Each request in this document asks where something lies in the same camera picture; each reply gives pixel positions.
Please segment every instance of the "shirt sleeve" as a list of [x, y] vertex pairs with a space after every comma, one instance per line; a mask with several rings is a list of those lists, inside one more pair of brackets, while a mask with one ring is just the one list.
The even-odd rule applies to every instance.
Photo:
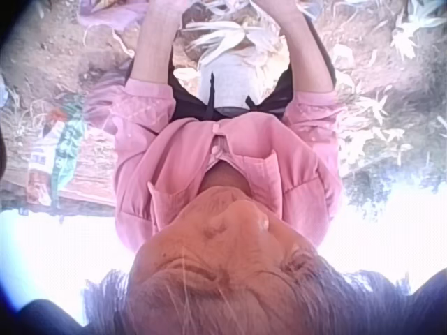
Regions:
[[283, 122], [304, 140], [338, 175], [337, 115], [343, 107], [337, 103], [335, 92], [295, 92], [288, 104]]
[[170, 86], [129, 79], [112, 104], [117, 127], [115, 150], [116, 226], [121, 241], [132, 251], [152, 235], [151, 196], [141, 166], [156, 136], [168, 125], [175, 109]]

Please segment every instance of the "bright sky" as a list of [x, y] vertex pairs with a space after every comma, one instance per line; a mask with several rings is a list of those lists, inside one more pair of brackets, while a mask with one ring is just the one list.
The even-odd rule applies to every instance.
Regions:
[[[365, 222], [345, 206], [320, 252], [339, 271], [378, 271], [391, 281], [409, 273], [412, 290], [447, 267], [447, 186], [438, 194], [394, 187], [383, 217]], [[133, 256], [121, 245], [113, 218], [0, 214], [0, 280], [15, 308], [51, 299], [85, 324], [81, 292], [112, 268], [128, 270]]]

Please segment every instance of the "pink shirt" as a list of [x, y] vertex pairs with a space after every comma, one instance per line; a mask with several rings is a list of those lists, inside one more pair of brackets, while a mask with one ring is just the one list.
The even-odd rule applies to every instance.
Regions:
[[264, 204], [315, 246], [337, 211], [334, 92], [296, 92], [282, 121], [249, 112], [234, 119], [169, 123], [175, 108], [168, 85], [130, 79], [112, 104], [117, 127], [116, 225], [137, 251], [169, 225], [198, 194], [205, 173], [219, 160], [247, 179]]

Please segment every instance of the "elderly woman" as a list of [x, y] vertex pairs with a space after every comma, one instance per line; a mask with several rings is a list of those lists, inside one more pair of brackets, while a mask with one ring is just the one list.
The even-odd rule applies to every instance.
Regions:
[[401, 334], [421, 324], [383, 277], [342, 276], [318, 256], [342, 188], [334, 70], [295, 0], [255, 2], [291, 56], [260, 105], [248, 98], [228, 116], [213, 104], [219, 77], [208, 104], [173, 77], [186, 0], [151, 0], [130, 78], [99, 84], [118, 153], [117, 231], [136, 255], [129, 277], [111, 272], [86, 292], [91, 324], [76, 332]]

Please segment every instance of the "soil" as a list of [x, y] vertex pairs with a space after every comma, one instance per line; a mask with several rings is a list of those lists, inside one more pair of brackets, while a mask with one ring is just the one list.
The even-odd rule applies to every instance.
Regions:
[[[446, 180], [446, 139], [440, 136], [446, 129], [437, 121], [438, 116], [447, 119], [446, 31], [445, 27], [421, 29], [415, 39], [417, 57], [403, 61], [390, 46], [403, 2], [383, 0], [379, 7], [375, 1], [358, 8], [338, 6], [335, 16], [333, 3], [325, 1], [316, 28], [330, 53], [339, 43], [350, 47], [355, 58], [354, 64], [339, 59], [335, 62], [337, 70], [350, 75], [355, 84], [361, 83], [363, 96], [375, 97], [392, 85], [384, 107], [389, 115], [383, 125], [368, 115], [368, 122], [357, 130], [372, 126], [405, 130], [402, 139], [389, 143], [378, 138], [368, 141], [365, 157], [350, 166], [344, 176], [351, 202], [374, 218], [394, 183], [410, 181], [436, 192], [437, 186]], [[20, 97], [16, 112], [8, 118], [4, 111], [2, 115], [9, 158], [6, 180], [14, 184], [26, 183], [29, 154], [40, 132], [39, 117], [48, 111], [48, 104], [51, 106], [61, 92], [86, 94], [102, 74], [128, 59], [108, 27], [90, 28], [85, 39], [86, 28], [76, 18], [77, 6], [74, 0], [53, 0], [44, 18], [40, 18], [34, 5], [30, 6], [1, 51], [6, 84]], [[134, 24], [120, 33], [131, 49], [135, 49], [138, 30]], [[174, 64], [195, 66], [198, 55], [184, 52], [184, 39], [180, 36], [175, 44]], [[377, 59], [369, 66], [375, 50]], [[196, 83], [188, 85], [192, 92], [196, 88]], [[352, 103], [349, 90], [342, 84], [338, 89], [341, 99]], [[6, 108], [14, 110], [13, 99], [9, 99]], [[400, 149], [408, 144], [411, 149]], [[99, 188], [101, 196], [96, 202], [106, 206], [105, 212], [112, 215], [108, 208], [113, 206], [110, 199], [114, 162], [112, 138], [89, 129], [66, 195], [85, 200], [80, 193]], [[10, 198], [8, 201], [8, 207], [13, 206]], [[17, 207], [22, 206], [22, 198], [17, 194]], [[90, 213], [87, 207], [83, 208], [85, 214]]]

